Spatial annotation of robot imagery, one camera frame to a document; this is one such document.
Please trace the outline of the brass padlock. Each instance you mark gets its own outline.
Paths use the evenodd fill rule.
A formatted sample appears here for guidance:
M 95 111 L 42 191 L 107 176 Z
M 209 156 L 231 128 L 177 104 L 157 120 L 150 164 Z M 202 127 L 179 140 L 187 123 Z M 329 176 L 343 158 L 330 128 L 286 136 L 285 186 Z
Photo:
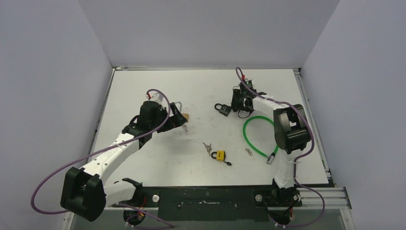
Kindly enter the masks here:
M 186 122 L 188 122 L 190 116 L 189 116 L 189 114 L 182 112 L 182 102 L 176 101 L 174 103 L 177 105 L 177 108 L 178 108 L 179 112 L 181 112 L 182 116 L 186 118 Z

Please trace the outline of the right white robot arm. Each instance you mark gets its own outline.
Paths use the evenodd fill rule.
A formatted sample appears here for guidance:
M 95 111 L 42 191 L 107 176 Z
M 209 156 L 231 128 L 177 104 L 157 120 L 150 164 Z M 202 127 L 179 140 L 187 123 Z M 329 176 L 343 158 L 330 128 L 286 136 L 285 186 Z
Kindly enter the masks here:
M 308 142 L 314 143 L 302 105 L 279 102 L 263 92 L 240 84 L 233 89 L 231 108 L 234 112 L 261 112 L 273 120 L 274 138 L 280 152 L 279 165 L 272 181 L 271 200 L 281 206 L 298 196 L 296 179 L 299 158 Z

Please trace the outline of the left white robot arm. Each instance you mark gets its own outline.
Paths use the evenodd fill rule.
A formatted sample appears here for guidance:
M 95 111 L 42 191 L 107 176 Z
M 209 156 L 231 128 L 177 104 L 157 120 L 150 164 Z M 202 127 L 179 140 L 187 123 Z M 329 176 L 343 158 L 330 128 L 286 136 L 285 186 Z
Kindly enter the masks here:
M 138 206 L 144 199 L 140 182 L 130 178 L 108 185 L 105 182 L 130 155 L 152 138 L 152 132 L 166 132 L 187 121 L 175 103 L 166 108 L 158 101 L 145 101 L 139 114 L 123 128 L 109 150 L 81 168 L 72 167 L 66 172 L 61 207 L 94 221 L 106 207 L 119 203 Z

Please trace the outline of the silver key bunch right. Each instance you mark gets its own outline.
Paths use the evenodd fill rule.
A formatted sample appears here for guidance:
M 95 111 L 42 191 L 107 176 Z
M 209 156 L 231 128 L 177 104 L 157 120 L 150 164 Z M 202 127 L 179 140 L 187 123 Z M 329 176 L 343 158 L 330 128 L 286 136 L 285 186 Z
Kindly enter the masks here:
M 255 159 L 254 156 L 253 156 L 253 153 L 252 153 L 251 149 L 246 148 L 246 147 L 243 147 L 243 149 L 244 149 L 244 150 L 247 152 L 247 154 L 252 158 L 252 160 Z

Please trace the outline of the silver key bunch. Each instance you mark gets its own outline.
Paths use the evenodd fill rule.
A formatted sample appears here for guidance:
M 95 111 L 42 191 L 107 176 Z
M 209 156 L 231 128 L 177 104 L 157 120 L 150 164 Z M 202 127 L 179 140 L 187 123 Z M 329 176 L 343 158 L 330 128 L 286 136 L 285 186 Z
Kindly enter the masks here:
M 253 156 L 253 153 L 252 153 L 251 149 L 246 148 L 246 147 L 243 147 L 243 149 L 244 149 L 244 150 L 247 152 L 247 154 L 252 158 L 252 160 L 255 159 L 254 156 Z
M 207 153 L 209 154 L 209 156 L 211 156 L 211 152 L 212 152 L 212 144 L 206 144 L 205 142 L 203 142 L 203 145 L 207 151 Z

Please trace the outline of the silver key bunch centre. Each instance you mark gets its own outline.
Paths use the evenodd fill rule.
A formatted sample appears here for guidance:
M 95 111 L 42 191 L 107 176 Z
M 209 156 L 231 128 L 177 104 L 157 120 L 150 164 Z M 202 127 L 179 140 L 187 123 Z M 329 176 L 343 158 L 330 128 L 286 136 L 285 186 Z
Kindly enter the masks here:
M 207 153 L 209 154 L 209 156 L 211 156 L 211 152 L 212 152 L 212 144 L 206 144 L 205 142 L 203 142 L 203 145 L 207 151 Z

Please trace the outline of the yellow black padlock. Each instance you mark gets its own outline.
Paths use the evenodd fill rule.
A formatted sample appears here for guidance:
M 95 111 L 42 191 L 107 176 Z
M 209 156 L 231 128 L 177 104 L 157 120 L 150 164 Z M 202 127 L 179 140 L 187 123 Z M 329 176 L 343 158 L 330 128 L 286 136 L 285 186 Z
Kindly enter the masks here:
M 224 150 L 213 151 L 211 157 L 217 161 L 225 161 L 226 152 Z

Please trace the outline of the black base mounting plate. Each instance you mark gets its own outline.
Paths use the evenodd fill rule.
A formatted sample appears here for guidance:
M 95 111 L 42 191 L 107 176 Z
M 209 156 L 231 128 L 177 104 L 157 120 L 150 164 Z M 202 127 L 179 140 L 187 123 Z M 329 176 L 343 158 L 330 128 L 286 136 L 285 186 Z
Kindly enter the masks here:
M 268 221 L 269 213 L 289 217 L 301 207 L 296 188 L 273 185 L 144 187 L 125 205 L 156 210 L 166 221 Z

